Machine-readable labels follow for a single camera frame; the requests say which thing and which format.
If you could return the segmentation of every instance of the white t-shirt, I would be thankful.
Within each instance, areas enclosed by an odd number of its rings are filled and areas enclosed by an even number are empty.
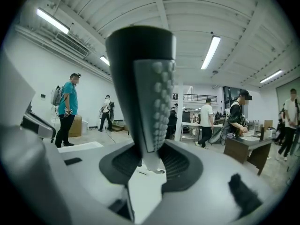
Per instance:
[[[107,113],[108,112],[108,109],[107,109],[107,106],[109,105],[109,103],[111,102],[110,99],[105,99],[104,103],[103,103],[103,106],[105,106],[103,112],[104,113]]]
[[[211,127],[209,114],[212,114],[212,107],[211,105],[205,104],[201,108],[201,121],[200,125],[203,127]]]
[[[291,122],[296,122],[296,124],[297,124],[297,122],[298,122],[297,120],[298,119],[296,119],[297,108],[296,108],[295,100],[293,102],[290,99],[286,100],[285,101],[285,110],[287,110],[287,112],[289,114],[290,121]],[[296,129],[296,127],[290,126],[290,123],[288,122],[286,116],[285,116],[285,126],[289,127],[289,128]]]

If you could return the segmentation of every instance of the white ceiling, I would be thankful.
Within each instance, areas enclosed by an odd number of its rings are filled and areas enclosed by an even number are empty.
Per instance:
[[[99,60],[105,55],[106,37],[122,27],[151,25],[175,34],[176,78],[184,84],[255,90],[262,86],[260,80],[279,69],[283,76],[265,86],[300,75],[298,41],[273,0],[30,0],[20,24],[55,33],[53,26],[35,15],[38,7],[70,27],[71,36],[91,51],[86,60],[107,73],[109,67]],[[201,70],[211,32],[221,42],[208,69]]]

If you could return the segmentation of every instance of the railing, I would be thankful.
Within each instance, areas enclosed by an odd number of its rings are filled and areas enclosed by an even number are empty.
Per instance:
[[[210,98],[213,103],[217,102],[217,96],[199,95],[199,94],[183,94],[183,101],[198,101],[205,103]],[[172,100],[178,100],[178,93],[173,93]]]

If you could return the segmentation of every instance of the white sneaker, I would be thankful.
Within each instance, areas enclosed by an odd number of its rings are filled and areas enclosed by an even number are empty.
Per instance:
[[[280,154],[278,153],[278,151],[276,152],[276,160],[278,161],[280,158]]]

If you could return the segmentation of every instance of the black t-shirt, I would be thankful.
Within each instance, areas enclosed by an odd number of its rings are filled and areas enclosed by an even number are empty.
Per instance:
[[[242,114],[241,107],[238,104],[233,105],[230,108],[230,118],[236,118],[237,120],[235,122],[237,122],[238,124],[242,123],[241,120],[240,120],[240,115],[241,114]],[[237,127],[234,127],[231,124],[229,124],[229,128],[230,128],[231,133],[235,133],[235,134],[238,133],[239,129]]]

